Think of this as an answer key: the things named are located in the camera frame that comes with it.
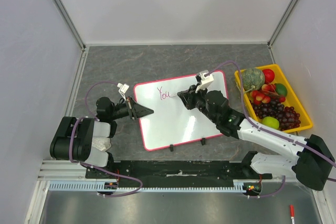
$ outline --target yellow tray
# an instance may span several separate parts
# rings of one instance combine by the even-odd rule
[[[295,131],[303,131],[303,130],[307,130],[313,127],[313,122],[310,120],[308,114],[306,113],[306,111],[304,110],[301,102],[299,101],[298,97],[296,96],[296,94],[294,93],[292,87],[289,85],[284,73],[282,73],[279,65],[277,64],[272,64],[272,65],[266,65],[266,66],[261,66],[261,67],[257,67],[260,70],[264,70],[264,69],[271,69],[274,71],[275,74],[275,79],[272,83],[281,83],[283,85],[285,85],[285,87],[287,88],[287,96],[286,96],[286,101],[283,103],[285,106],[293,106],[295,108],[295,111],[297,113],[300,113],[300,121],[301,121],[301,126],[298,128],[294,128],[294,129],[290,129],[290,130],[286,130],[283,132],[286,133],[291,133],[291,132],[295,132]],[[238,85],[238,88],[240,89],[240,80],[239,80],[239,74],[238,71],[235,72],[235,79],[236,79],[236,83]],[[246,105],[246,108],[248,110],[248,113],[250,114],[251,118],[253,118],[254,120],[261,122],[261,119],[259,119],[259,117],[257,117],[256,113],[254,112],[251,102],[252,102],[252,98],[249,96],[249,92],[244,94],[244,102]]]

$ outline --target wall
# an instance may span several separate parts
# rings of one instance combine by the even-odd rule
[[[300,0],[273,48],[318,134],[336,157],[336,2]],[[336,184],[327,182],[328,202],[336,210]]]
[[[0,223],[23,223],[80,48],[52,0],[0,6]]]
[[[290,0],[62,0],[87,44],[266,42]]]

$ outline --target pen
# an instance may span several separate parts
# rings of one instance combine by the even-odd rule
[[[294,221],[294,206],[293,205],[289,205],[289,209],[290,209],[290,220],[292,224],[295,224]]]

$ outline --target connector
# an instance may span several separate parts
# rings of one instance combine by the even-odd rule
[[[211,83],[214,81],[214,76],[212,74],[209,74],[208,76],[205,76],[207,73],[209,73],[208,70],[204,70],[202,72],[199,72],[196,76],[196,79],[198,80],[198,86],[196,87],[195,93],[197,93],[199,90],[204,90],[210,86]]]
[[[126,101],[125,93],[127,92],[127,89],[129,87],[130,86],[128,86],[126,83],[125,84],[118,83],[119,93],[121,94],[121,96],[124,98],[125,101]]]

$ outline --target red border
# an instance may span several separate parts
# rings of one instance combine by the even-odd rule
[[[229,94],[227,93],[227,86],[226,86],[226,78],[225,78],[225,73],[222,70],[216,70],[215,72],[221,72],[223,74],[224,77],[224,84],[225,84],[225,91],[226,91],[226,98],[229,99]],[[195,74],[189,74],[188,76],[179,76],[179,77],[173,77],[173,78],[167,78],[167,79],[162,79],[162,80],[157,80],[157,81],[148,81],[148,82],[143,82],[143,83],[138,83],[134,86],[133,88],[133,93],[134,93],[134,98],[135,101],[137,101],[137,95],[135,93],[135,88],[139,85],[144,85],[144,84],[148,84],[148,83],[153,83],[153,82],[159,82],[159,81],[169,81],[169,80],[174,80],[174,79],[179,79],[179,78],[184,78],[184,77],[190,77],[190,76],[196,76]],[[156,150],[160,150],[160,149],[165,149],[170,147],[168,146],[164,146],[164,147],[159,147],[159,148],[155,148],[155,149],[147,149],[145,146],[145,142],[143,139],[143,133],[142,133],[142,127],[141,127],[141,121],[139,119],[139,124],[140,124],[140,131],[141,131],[141,137],[142,137],[142,143],[143,143],[143,147],[145,148],[146,151],[151,152],[151,151],[156,151]],[[214,137],[218,137],[218,136],[222,136],[222,134],[219,135],[214,135],[214,136],[208,136],[206,137],[206,139],[210,139],[210,138],[214,138]],[[187,144],[187,143],[192,143],[192,142],[196,142],[196,141],[200,141],[202,138],[199,139],[195,139],[195,140],[190,140],[188,142],[184,142],[184,143],[179,143],[179,144],[173,144],[173,146],[178,146],[181,144]]]

